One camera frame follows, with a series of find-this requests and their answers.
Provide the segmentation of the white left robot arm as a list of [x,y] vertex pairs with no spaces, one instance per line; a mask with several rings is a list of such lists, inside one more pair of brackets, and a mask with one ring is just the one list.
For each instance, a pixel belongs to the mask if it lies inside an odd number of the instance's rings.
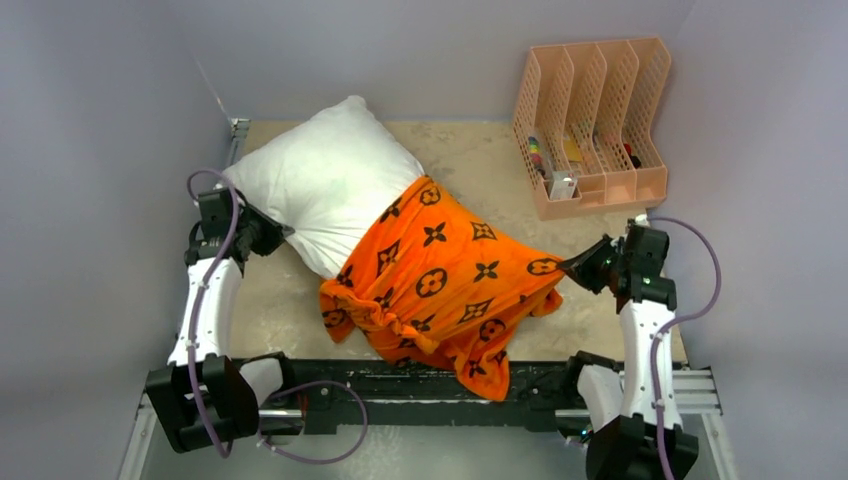
[[293,230],[226,187],[201,193],[196,202],[200,218],[184,253],[184,316],[165,366],[148,373],[145,392],[175,452],[214,447],[227,456],[233,441],[258,431],[265,401],[284,409],[297,399],[298,382],[285,373],[284,354],[253,360],[229,355],[249,257],[270,255]]

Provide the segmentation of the orange patterned pillowcase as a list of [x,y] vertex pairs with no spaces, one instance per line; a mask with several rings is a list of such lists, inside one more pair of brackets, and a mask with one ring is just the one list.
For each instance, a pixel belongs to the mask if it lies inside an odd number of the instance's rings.
[[360,331],[393,365],[450,371],[473,394],[502,401],[510,387],[508,344],[524,319],[561,306],[561,264],[423,176],[321,285],[319,304],[333,341]]

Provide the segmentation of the white pillow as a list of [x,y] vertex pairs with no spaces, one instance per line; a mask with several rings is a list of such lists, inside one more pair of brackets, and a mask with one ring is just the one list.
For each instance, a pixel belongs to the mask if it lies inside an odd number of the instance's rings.
[[293,228],[288,243],[311,271],[329,279],[424,169],[365,99],[351,95],[224,174],[251,205]]

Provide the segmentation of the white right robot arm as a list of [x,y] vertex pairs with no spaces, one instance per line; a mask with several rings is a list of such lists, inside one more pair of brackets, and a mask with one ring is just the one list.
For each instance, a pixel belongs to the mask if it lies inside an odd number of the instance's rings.
[[666,232],[631,219],[623,236],[605,235],[560,265],[585,290],[612,294],[624,339],[622,371],[586,363],[561,381],[564,399],[588,408],[590,479],[683,479],[698,459],[673,388],[677,290],[662,274],[669,246]]

